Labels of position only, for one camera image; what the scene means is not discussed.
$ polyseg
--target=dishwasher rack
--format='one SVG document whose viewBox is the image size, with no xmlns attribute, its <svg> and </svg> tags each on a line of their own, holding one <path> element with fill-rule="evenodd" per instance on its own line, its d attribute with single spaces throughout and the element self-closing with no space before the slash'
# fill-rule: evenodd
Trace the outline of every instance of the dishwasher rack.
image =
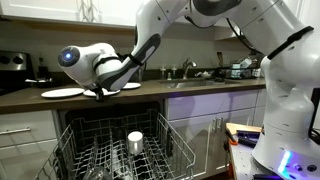
<svg viewBox="0 0 320 180">
<path fill-rule="evenodd" d="M 143 151 L 128 151 L 127 135 L 143 133 Z M 75 118 L 36 176 L 80 179 L 104 167 L 112 179 L 193 179 L 195 154 L 157 110 L 117 118 Z"/>
</svg>

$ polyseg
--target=white plate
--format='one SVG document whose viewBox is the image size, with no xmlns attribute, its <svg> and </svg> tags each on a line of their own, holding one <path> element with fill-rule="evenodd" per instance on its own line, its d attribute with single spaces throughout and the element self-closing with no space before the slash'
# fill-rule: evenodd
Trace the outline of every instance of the white plate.
<svg viewBox="0 0 320 180">
<path fill-rule="evenodd" d="M 104 95 L 104 96 L 111 96 L 111 95 L 113 95 L 113 94 L 117 94 L 117 93 L 120 92 L 120 90 L 118 90 L 118 91 L 110 91 L 110 92 L 109 92 L 109 91 L 106 90 L 106 89 L 102 89 L 102 91 L 103 91 L 103 95 Z M 96 97 L 96 93 L 94 93 L 94 92 L 92 92 L 92 91 L 90 91 L 90 90 L 86 90 L 83 94 L 86 95 L 86 96 Z"/>
<path fill-rule="evenodd" d="M 82 88 L 65 88 L 57 89 L 52 91 L 47 91 L 41 94 L 45 98 L 66 98 L 83 93 L 84 89 Z"/>
<path fill-rule="evenodd" d="M 140 86 L 140 83 L 127 83 L 122 89 L 136 89 Z"/>
</svg>

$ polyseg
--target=table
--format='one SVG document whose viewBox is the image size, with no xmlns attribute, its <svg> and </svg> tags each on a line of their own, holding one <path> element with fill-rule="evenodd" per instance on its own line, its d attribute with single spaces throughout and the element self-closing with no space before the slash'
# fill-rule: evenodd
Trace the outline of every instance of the table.
<svg viewBox="0 0 320 180">
<path fill-rule="evenodd" d="M 237 130 L 243 131 L 255 131 L 260 132 L 261 128 L 254 126 L 245 126 L 234 123 L 227 123 L 226 128 L 228 128 L 232 135 L 237 133 Z M 238 144 L 230 144 L 230 156 L 233 166 L 233 174 L 235 180 L 252 180 L 254 174 L 265 174 L 260 170 L 253 162 L 252 148 Z"/>
</svg>

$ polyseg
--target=dishwasher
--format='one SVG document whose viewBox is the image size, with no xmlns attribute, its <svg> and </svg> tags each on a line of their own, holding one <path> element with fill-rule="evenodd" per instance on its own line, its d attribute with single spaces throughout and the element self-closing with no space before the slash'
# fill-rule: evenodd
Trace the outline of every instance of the dishwasher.
<svg viewBox="0 0 320 180">
<path fill-rule="evenodd" d="M 101 180 L 193 179 L 195 154 L 160 107 L 135 103 L 61 113 L 62 133 L 35 179 L 82 180 L 97 168 Z M 129 152 L 133 131 L 143 134 L 138 156 Z"/>
</svg>

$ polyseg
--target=oven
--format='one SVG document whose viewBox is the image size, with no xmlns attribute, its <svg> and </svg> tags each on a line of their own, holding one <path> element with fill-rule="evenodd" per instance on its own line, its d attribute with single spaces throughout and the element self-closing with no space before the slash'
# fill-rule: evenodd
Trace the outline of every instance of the oven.
<svg viewBox="0 0 320 180">
<path fill-rule="evenodd" d="M 0 96 L 30 87 L 26 79 L 34 79 L 30 55 L 0 50 Z"/>
</svg>

